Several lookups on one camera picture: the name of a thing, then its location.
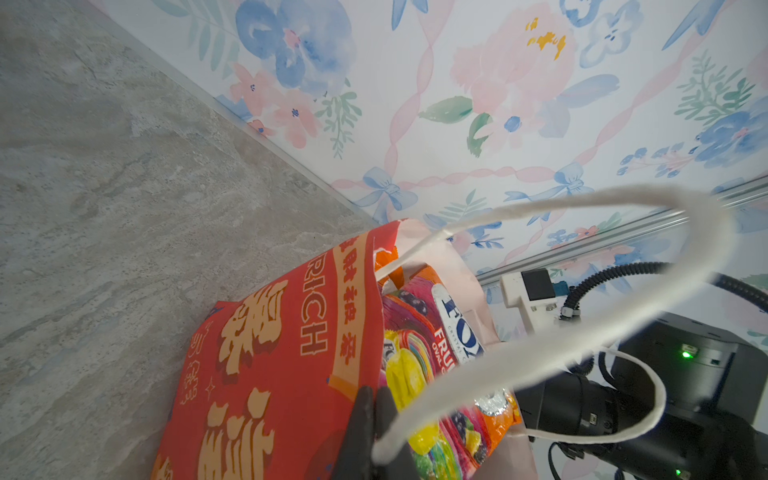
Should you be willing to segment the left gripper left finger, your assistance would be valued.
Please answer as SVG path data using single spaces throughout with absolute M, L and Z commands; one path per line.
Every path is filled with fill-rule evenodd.
M 334 464 L 332 480 L 370 480 L 374 467 L 371 450 L 375 439 L 375 395 L 369 386 L 359 389 L 341 447 Z

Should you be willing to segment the orange snack bag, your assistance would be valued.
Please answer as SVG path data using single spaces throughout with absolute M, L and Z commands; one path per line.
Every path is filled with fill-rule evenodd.
M 370 293 L 381 287 L 381 282 L 391 280 L 396 287 L 402 287 L 416 277 L 424 277 L 435 284 L 444 284 L 445 279 L 438 269 L 429 263 L 428 251 L 415 248 L 400 253 L 393 248 L 366 252 L 366 277 L 364 286 Z

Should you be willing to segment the pink yellow Fox's candy bag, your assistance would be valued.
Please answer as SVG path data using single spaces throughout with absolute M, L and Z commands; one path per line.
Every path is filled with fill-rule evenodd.
M 484 354 L 468 321 L 431 267 L 382 298 L 381 382 L 399 411 L 440 375 Z M 422 479 L 469 479 L 507 430 L 522 422 L 512 393 L 502 389 L 474 400 L 410 436 Z

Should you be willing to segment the red pink paper bag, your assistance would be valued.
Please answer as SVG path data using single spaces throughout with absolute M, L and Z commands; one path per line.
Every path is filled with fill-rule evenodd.
M 567 208 L 644 205 L 683 211 L 688 246 L 661 278 L 616 312 L 506 344 L 476 276 L 450 245 L 462 232 Z M 193 335 L 152 468 L 155 479 L 331 479 L 360 388 L 375 395 L 373 478 L 422 479 L 408 445 L 424 426 L 484 396 L 513 394 L 553 377 L 568 361 L 639 331 L 691 297 L 733 249 L 731 214 L 688 189 L 635 185 L 506 205 L 435 231 L 398 220 L 342 242 L 239 302 L 220 302 Z M 384 295 L 370 293 L 366 252 L 427 250 L 484 354 L 428 384 L 399 411 L 381 382 Z M 510 427 L 469 479 L 537 475 L 523 421 Z

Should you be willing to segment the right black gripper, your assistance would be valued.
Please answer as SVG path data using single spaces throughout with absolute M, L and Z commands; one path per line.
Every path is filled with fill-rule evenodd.
M 591 455 L 637 479 L 764 479 L 767 436 L 753 423 L 767 383 L 767 355 L 735 334 L 666 313 L 619 350 L 661 378 L 667 403 L 659 423 L 625 442 L 561 442 L 569 458 Z M 517 395 L 525 425 L 564 435 L 618 433 L 653 403 L 646 372 L 623 357 L 605 365 L 604 383 L 563 372 Z

